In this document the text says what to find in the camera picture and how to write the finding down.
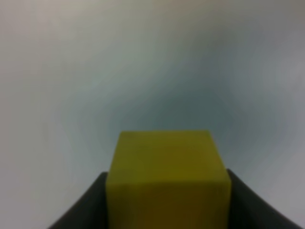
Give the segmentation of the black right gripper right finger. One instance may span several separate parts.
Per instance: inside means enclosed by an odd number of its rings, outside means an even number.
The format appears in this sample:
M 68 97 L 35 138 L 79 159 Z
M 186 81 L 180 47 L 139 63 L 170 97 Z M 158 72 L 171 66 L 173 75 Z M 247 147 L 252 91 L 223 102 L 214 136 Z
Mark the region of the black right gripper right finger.
M 229 229 L 301 228 L 260 198 L 233 171 L 227 172 L 232 182 Z

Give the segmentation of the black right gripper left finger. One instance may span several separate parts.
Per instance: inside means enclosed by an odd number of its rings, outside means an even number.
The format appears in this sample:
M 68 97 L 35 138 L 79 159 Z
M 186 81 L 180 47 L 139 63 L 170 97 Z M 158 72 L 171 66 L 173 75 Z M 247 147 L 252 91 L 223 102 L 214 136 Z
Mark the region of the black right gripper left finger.
M 81 198 L 61 216 L 51 229 L 107 229 L 106 178 L 102 172 Z

